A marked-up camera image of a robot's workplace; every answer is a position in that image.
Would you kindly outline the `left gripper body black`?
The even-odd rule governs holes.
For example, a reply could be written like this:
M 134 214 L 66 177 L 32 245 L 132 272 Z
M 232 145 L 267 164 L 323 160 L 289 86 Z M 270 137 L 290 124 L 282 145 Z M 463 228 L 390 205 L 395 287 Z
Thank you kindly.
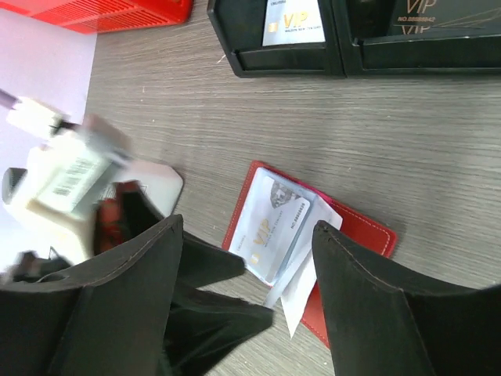
M 100 201 L 92 239 L 92 254 L 123 244 L 160 222 L 164 215 L 143 192 L 139 181 L 114 183 L 114 197 Z

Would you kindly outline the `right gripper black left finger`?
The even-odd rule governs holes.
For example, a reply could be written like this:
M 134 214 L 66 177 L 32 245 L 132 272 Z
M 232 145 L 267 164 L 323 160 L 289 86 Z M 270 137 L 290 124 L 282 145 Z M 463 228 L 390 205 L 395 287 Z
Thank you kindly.
M 42 282 L 3 285 L 2 374 L 155 374 L 182 232 L 172 215 Z

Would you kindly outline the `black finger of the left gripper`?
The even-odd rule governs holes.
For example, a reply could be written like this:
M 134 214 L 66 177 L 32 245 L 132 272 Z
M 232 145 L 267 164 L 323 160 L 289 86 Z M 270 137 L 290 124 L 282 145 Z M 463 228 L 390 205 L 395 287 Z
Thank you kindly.
M 240 298 L 177 284 L 160 354 L 161 375 L 205 375 L 273 325 L 274 312 Z
M 245 273 L 244 260 L 191 233 L 183 234 L 178 267 L 178 292 L 205 287 Z

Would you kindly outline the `red leather card holder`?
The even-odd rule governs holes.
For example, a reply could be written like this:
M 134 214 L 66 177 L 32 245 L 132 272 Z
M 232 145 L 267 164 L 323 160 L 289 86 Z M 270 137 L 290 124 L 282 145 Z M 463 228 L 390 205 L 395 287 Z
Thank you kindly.
M 386 226 L 364 216 L 356 210 L 349 208 L 345 204 L 336 201 L 329 197 L 324 192 L 302 182 L 300 179 L 287 175 L 285 172 L 266 164 L 263 161 L 252 161 L 247 172 L 247 176 L 243 182 L 240 195 L 236 202 L 232 217 L 229 222 L 229 227 L 226 231 L 225 238 L 222 242 L 222 249 L 228 251 L 233 235 L 235 233 L 236 224 L 240 218 L 240 213 L 243 209 L 243 203 L 247 198 L 251 182 L 254 174 L 258 168 L 265 168 L 274 172 L 285 179 L 297 183 L 304 188 L 317 193 L 331 208 L 341 215 L 343 222 L 341 225 L 341 232 L 354 240 L 356 243 L 363 247 L 376 252 L 386 258 L 391 257 L 397 243 L 397 235 L 393 230 Z M 323 306 L 320 298 L 319 286 L 315 284 L 312 292 L 308 297 L 305 311 L 301 318 L 301 322 L 326 346 L 329 347 L 329 340 L 327 337 L 326 322 L 323 313 Z

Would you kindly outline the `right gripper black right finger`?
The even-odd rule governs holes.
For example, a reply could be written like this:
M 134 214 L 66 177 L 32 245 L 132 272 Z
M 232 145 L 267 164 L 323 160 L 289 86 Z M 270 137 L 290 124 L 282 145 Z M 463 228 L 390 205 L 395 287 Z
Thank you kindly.
M 335 374 L 499 374 L 499 285 L 418 273 L 324 221 L 312 250 Z

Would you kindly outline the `silver VIP card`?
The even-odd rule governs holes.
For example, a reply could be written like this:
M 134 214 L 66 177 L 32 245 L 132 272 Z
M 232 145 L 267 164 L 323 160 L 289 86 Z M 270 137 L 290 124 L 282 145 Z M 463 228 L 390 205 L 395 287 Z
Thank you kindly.
M 237 220 L 229 251 L 260 280 L 273 285 L 290 258 L 314 193 L 257 168 Z

